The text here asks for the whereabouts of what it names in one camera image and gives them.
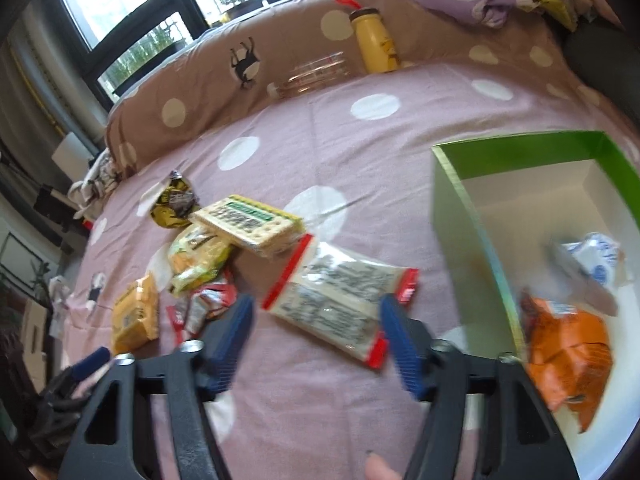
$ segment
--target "metal screw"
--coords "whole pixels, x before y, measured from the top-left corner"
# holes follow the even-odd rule
[[[431,350],[436,352],[449,352],[453,345],[446,339],[434,339],[431,341]]]
[[[505,352],[504,354],[498,355],[498,361],[501,363],[505,363],[506,365],[514,365],[520,362],[515,355]]]
[[[180,345],[180,352],[199,352],[204,348],[204,343],[199,339],[191,339]]]
[[[118,354],[113,359],[116,361],[116,364],[120,366],[130,365],[136,360],[136,358],[133,357],[133,354]]]

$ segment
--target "yellow wrapper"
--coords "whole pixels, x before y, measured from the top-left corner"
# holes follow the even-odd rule
[[[118,298],[111,323],[114,354],[131,352],[158,338],[158,290],[151,274],[133,282]]]

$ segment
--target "chip bag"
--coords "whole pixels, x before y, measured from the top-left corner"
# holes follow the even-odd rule
[[[586,431],[613,365],[602,319],[573,305],[523,294],[521,306],[536,317],[530,332],[528,372],[554,412],[566,404]]]
[[[175,273],[170,292],[178,296],[213,280],[229,258],[233,246],[200,224],[181,232],[168,250],[169,264]]]
[[[160,227],[181,228],[190,224],[189,215],[199,207],[191,184],[174,170],[169,174],[167,186],[151,207],[150,214]]]
[[[306,234],[262,308],[380,368],[387,346],[380,298],[394,293],[408,303],[417,276],[417,269],[383,264]]]
[[[111,324],[114,354],[131,352],[158,338],[158,290],[151,274],[133,282],[118,298]]]

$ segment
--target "yellow snack bag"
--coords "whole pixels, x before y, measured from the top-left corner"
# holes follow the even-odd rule
[[[151,274],[133,282],[118,298],[111,324],[114,354],[131,352],[158,338],[158,290]]]
[[[170,292],[179,295],[215,279],[232,249],[228,240],[206,226],[193,224],[187,227],[169,247],[169,264],[176,273]]]

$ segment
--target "snack package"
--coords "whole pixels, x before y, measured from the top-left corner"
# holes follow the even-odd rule
[[[199,208],[198,199],[178,171],[169,175],[169,183],[151,207],[151,218],[160,227],[180,228],[190,224],[188,218]]]
[[[158,290],[151,274],[133,282],[118,298],[111,323],[114,354],[131,352],[158,338]]]
[[[528,372],[554,412],[566,404],[586,431],[595,416],[613,360],[602,319],[573,305],[523,294],[521,307],[536,314]]]
[[[189,311],[184,329],[195,336],[206,320],[224,314],[236,302],[238,292],[228,269],[214,282],[195,290],[189,298]]]
[[[239,195],[196,211],[191,220],[260,256],[288,249],[305,232],[299,216]]]
[[[200,224],[181,232],[168,250],[169,264],[175,273],[170,292],[176,296],[185,290],[213,280],[231,254],[233,246]]]
[[[306,234],[262,308],[380,368],[387,341],[380,330],[380,298],[407,304],[417,269],[383,264]]]

